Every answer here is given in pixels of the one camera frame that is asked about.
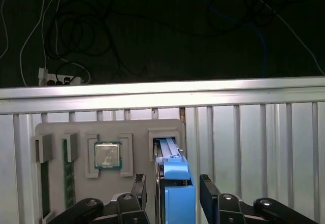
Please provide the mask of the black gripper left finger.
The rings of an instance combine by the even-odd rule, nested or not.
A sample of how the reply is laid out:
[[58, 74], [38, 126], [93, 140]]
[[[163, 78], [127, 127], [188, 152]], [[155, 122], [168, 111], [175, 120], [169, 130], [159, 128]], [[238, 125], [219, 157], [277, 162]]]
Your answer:
[[146, 175], [137, 174], [132, 190], [116, 194], [108, 204], [87, 198], [70, 207], [67, 223], [150, 223], [146, 203]]

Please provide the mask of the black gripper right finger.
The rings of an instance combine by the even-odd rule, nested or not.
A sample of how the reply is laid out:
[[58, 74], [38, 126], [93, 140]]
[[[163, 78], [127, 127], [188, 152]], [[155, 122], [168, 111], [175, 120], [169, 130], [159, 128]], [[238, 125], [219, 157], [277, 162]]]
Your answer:
[[234, 194], [221, 193], [210, 177], [200, 175], [200, 204], [208, 223], [310, 223], [315, 221], [271, 198], [246, 204]]

